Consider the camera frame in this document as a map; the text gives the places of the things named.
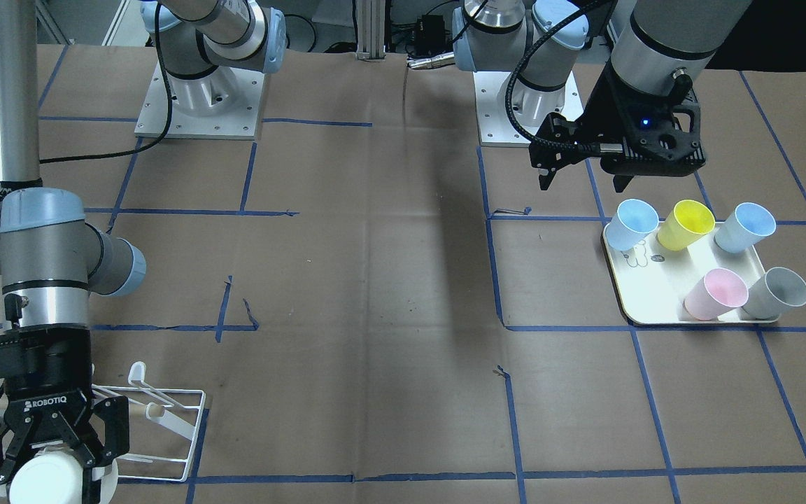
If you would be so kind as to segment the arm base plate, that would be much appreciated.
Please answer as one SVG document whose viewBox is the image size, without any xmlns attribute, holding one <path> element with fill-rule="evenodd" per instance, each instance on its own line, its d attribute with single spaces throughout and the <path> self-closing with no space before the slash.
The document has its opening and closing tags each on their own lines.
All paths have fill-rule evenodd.
<svg viewBox="0 0 806 504">
<path fill-rule="evenodd" d="M 244 141 L 258 137 L 264 73 L 220 66 L 201 79 L 167 76 L 167 80 L 176 97 L 167 137 Z"/>
<path fill-rule="evenodd" d="M 510 76 L 506 71 L 477 71 L 473 74 L 481 146 L 525 148 L 529 144 L 529 140 L 511 126 L 505 112 L 504 96 Z M 540 92 L 517 82 L 512 106 L 519 124 L 532 134 L 537 133 L 550 113 L 575 121 L 584 111 L 573 73 L 569 74 L 563 88 L 553 92 Z"/>
</svg>

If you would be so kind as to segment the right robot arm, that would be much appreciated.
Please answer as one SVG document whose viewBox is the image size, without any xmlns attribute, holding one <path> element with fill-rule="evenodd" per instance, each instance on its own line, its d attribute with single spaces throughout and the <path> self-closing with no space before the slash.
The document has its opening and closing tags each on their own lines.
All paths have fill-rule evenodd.
<svg viewBox="0 0 806 504">
<path fill-rule="evenodd" d="M 124 160 L 64 163 L 112 199 L 60 188 L 3 198 L 0 252 L 93 264 L 139 250 L 143 283 L 79 300 L 86 373 L 205 393 L 188 470 L 122 460 L 119 501 L 403 488 L 426 500 L 514 491 L 511 380 L 490 280 L 473 78 L 403 58 L 294 53 L 256 141 L 165 140 Z"/>
</svg>

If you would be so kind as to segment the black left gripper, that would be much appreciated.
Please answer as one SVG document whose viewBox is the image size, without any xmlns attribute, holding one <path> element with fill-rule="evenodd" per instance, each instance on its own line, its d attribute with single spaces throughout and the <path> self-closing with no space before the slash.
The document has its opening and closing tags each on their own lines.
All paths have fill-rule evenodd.
<svg viewBox="0 0 806 504">
<path fill-rule="evenodd" d="M 623 193 L 634 176 L 688 176 L 706 163 L 700 138 L 701 110 L 693 80 L 682 70 L 666 77 L 663 96 L 633 89 L 607 63 L 581 116 L 583 143 L 614 144 L 620 152 L 602 156 Z M 557 169 L 539 168 L 539 188 L 547 191 Z"/>
</svg>

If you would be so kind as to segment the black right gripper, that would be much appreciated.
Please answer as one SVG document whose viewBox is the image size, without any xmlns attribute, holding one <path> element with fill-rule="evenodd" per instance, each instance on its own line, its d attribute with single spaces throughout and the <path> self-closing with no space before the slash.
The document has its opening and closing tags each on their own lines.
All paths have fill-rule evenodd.
<svg viewBox="0 0 806 504">
<path fill-rule="evenodd" d="M 34 438 L 57 438 L 67 444 L 83 469 L 84 484 L 93 482 L 96 468 L 109 466 L 130 449 L 129 401 L 122 395 L 92 404 L 92 332 L 87 328 L 7 330 L 20 340 L 23 356 L 36 367 L 4 380 L 8 406 L 0 418 L 0 485 L 14 475 L 38 450 Z M 53 404 L 31 407 L 25 403 L 53 398 Z M 51 421 L 53 407 L 53 427 Z"/>
</svg>

